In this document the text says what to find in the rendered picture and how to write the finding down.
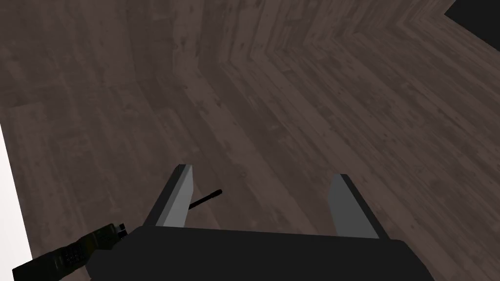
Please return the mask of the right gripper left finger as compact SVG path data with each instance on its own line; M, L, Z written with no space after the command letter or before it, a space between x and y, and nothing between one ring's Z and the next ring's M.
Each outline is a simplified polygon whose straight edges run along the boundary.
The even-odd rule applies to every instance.
M192 165L179 164L173 169L143 225L184 227L192 194Z

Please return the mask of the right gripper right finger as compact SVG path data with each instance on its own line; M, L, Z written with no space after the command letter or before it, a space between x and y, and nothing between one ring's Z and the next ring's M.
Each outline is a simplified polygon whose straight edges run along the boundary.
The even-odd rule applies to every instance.
M390 238L348 175L334 174L328 204L339 236Z

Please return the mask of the black handheld radio with antenna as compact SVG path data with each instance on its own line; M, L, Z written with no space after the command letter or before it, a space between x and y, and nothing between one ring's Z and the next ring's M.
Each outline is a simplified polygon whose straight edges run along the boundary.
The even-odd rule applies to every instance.
M189 209L222 194L217 189L209 195L190 203ZM95 250L110 250L127 236L124 224L108 224L76 242L45 253L12 270L14 281L61 281L64 277L85 266Z

